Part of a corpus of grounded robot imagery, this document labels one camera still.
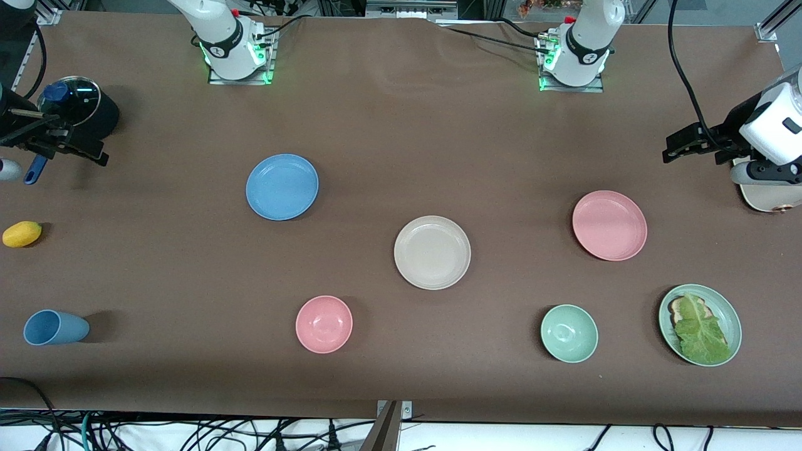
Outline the green bowl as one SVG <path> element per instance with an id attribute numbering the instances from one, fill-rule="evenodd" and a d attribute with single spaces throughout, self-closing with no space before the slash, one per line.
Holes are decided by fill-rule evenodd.
<path id="1" fill-rule="evenodd" d="M 545 350 L 570 365 L 589 360 L 599 344 L 599 330 L 592 316 L 570 304 L 553 306 L 544 315 L 539 333 Z"/>

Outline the green plate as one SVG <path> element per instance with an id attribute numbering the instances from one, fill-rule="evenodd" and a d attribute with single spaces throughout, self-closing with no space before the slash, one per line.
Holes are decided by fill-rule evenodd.
<path id="1" fill-rule="evenodd" d="M 726 300 L 724 296 L 719 294 L 719 292 L 715 289 L 708 288 L 708 286 L 700 284 L 682 284 L 670 289 L 670 291 L 664 295 L 664 299 L 658 307 L 658 327 L 662 337 L 664 337 L 665 342 L 675 354 L 677 354 L 683 360 L 692 363 L 693 365 L 708 366 L 708 368 L 710 368 L 710 366 L 721 366 L 699 365 L 698 363 L 694 363 L 680 354 L 679 339 L 676 334 L 674 334 L 674 327 L 670 322 L 670 312 L 668 311 L 668 306 L 673 299 L 685 294 L 694 294 L 698 295 L 702 299 L 705 299 L 711 311 L 716 317 L 719 318 L 720 328 L 724 332 L 724 336 L 726 337 L 731 349 L 730 359 L 724 363 L 721 363 L 721 365 L 725 365 L 725 363 L 730 362 L 738 354 L 740 346 L 742 345 L 742 326 L 739 315 L 737 314 L 736 310 L 734 310 L 733 305 L 731 305 L 731 303 Z"/>

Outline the aluminium frame profile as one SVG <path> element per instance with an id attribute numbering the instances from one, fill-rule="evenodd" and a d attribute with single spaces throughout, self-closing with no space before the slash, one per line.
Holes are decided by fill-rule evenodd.
<path id="1" fill-rule="evenodd" d="M 64 9 L 68 9 L 68 4 L 62 0 L 34 0 L 36 23 L 40 26 L 55 25 L 60 20 L 60 15 Z"/>
<path id="2" fill-rule="evenodd" d="M 802 11 L 802 0 L 782 0 L 777 8 L 754 26 L 758 41 L 776 42 L 777 31 L 800 11 Z"/>

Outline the pink bowl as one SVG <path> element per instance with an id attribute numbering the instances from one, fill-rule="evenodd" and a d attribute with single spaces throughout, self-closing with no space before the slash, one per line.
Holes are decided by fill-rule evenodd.
<path id="1" fill-rule="evenodd" d="M 353 315 L 338 297 L 320 295 L 301 306 L 295 320 L 299 343 L 307 351 L 329 354 L 338 351 L 350 339 Z"/>

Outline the green lettuce leaf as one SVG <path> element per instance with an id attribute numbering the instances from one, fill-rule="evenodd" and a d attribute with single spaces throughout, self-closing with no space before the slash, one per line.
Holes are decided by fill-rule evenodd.
<path id="1" fill-rule="evenodd" d="M 732 356 L 719 318 L 701 317 L 701 311 L 690 315 L 690 306 L 684 306 L 685 319 L 674 326 L 679 339 L 680 354 L 699 365 L 721 365 Z"/>

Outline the pink plate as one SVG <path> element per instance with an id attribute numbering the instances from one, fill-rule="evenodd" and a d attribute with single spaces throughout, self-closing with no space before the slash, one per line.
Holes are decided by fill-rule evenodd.
<path id="1" fill-rule="evenodd" d="M 571 226 L 580 246 L 605 261 L 632 259 L 648 239 L 642 210 L 629 197 L 612 190 L 585 194 L 574 206 Z"/>

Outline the orange leafy object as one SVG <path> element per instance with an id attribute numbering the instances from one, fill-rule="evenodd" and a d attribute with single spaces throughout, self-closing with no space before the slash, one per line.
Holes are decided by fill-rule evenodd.
<path id="1" fill-rule="evenodd" d="M 536 12 L 557 12 L 566 8 L 566 4 L 570 5 L 572 0 L 522 0 L 518 5 L 518 15 L 520 18 L 526 18 L 531 11 Z"/>

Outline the blue plate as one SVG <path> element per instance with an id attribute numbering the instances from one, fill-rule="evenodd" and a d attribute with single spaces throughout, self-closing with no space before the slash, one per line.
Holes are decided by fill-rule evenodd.
<path id="1" fill-rule="evenodd" d="M 250 172 L 244 194 L 260 217 L 283 222 L 301 216 L 317 199 L 319 176 L 306 158 L 277 154 L 258 163 Z"/>

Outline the yellow lemon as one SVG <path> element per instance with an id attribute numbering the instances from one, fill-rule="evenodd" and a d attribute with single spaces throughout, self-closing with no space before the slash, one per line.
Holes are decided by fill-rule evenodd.
<path id="1" fill-rule="evenodd" d="M 37 242 L 42 233 L 43 226 L 40 223 L 26 220 L 9 226 L 2 234 L 2 243 L 12 249 L 23 248 Z"/>

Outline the beige plate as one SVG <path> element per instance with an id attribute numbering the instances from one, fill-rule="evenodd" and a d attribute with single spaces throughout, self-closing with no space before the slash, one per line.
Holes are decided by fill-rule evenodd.
<path id="1" fill-rule="evenodd" d="M 472 260 L 472 246 L 458 223 L 442 216 L 423 216 L 399 231 L 393 260 L 410 285 L 438 291 L 464 277 Z"/>

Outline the metal table bracket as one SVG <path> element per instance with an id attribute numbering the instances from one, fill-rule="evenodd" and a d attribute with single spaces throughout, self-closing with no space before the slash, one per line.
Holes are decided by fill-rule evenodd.
<path id="1" fill-rule="evenodd" d="M 377 419 L 359 451 L 397 451 L 401 423 L 412 419 L 412 414 L 411 400 L 379 400 Z"/>

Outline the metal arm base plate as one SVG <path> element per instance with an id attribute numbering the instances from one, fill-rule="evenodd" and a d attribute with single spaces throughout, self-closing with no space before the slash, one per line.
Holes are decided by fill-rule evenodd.
<path id="1" fill-rule="evenodd" d="M 278 35 L 244 41 L 227 59 L 216 59 L 204 51 L 210 85 L 271 85 L 278 53 Z"/>
<path id="2" fill-rule="evenodd" d="M 562 46 L 554 29 L 534 38 L 538 49 L 539 89 L 541 91 L 563 91 L 576 93 L 602 93 L 601 73 L 605 68 L 610 50 L 608 48 L 589 51 L 579 46 L 574 51 Z"/>

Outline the glass lid with blue knob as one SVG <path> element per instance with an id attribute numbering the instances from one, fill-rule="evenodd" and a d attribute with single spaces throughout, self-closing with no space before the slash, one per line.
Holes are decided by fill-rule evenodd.
<path id="1" fill-rule="evenodd" d="M 36 106 L 40 112 L 58 115 L 69 125 L 77 126 L 95 113 L 100 98 L 100 88 L 94 81 L 72 75 L 46 86 L 38 95 Z"/>

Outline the blue cup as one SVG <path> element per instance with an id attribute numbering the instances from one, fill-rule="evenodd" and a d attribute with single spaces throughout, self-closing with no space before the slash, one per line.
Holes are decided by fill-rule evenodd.
<path id="1" fill-rule="evenodd" d="M 91 326 L 77 315 L 55 311 L 38 311 L 26 320 L 23 339 L 32 346 L 69 345 L 85 339 Z"/>

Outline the beige rounded board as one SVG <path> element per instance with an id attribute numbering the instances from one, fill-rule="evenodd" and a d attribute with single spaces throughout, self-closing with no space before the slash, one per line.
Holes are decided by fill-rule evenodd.
<path id="1" fill-rule="evenodd" d="M 745 204 L 762 213 L 782 213 L 802 207 L 802 165 L 794 166 L 798 185 L 742 185 L 737 184 Z"/>

